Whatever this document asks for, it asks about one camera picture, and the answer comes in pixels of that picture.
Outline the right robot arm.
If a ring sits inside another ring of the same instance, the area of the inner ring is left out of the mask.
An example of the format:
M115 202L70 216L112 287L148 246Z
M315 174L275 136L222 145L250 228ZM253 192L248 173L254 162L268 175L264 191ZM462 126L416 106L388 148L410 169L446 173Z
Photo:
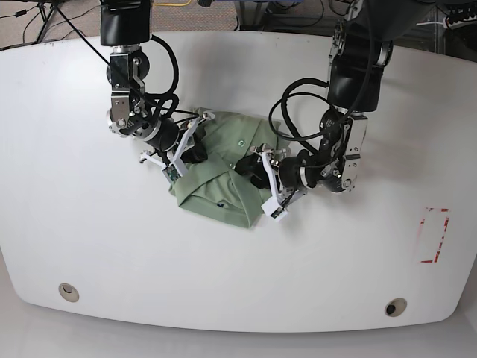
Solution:
M198 126L210 120L209 114L178 113L179 66L171 46L151 33L152 1L101 1L100 41L112 49L107 65L111 85L109 129L121 137L133 137L149 149L141 153L140 163L161 168L169 183L183 177L190 164L202 163L208 155ZM148 93L145 78L150 61L142 44L153 40L167 52L172 65L172 82L163 93Z

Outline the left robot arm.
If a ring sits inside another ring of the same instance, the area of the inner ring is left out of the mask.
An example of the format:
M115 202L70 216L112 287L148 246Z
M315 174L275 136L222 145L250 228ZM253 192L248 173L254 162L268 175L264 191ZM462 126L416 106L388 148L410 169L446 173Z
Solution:
M260 189L269 189L262 205L266 216L280 220L287 208L308 190L321 185L333 193L355 186L367 113L376 110L381 80L390 62L394 40L425 15L433 1L353 1L335 25L326 81L301 78L288 85L273 105L282 112L289 134L275 125L271 131L287 142L302 145L297 155L262 144L236 164ZM288 101L309 85L326 89L328 110L315 134L301 135L291 120Z

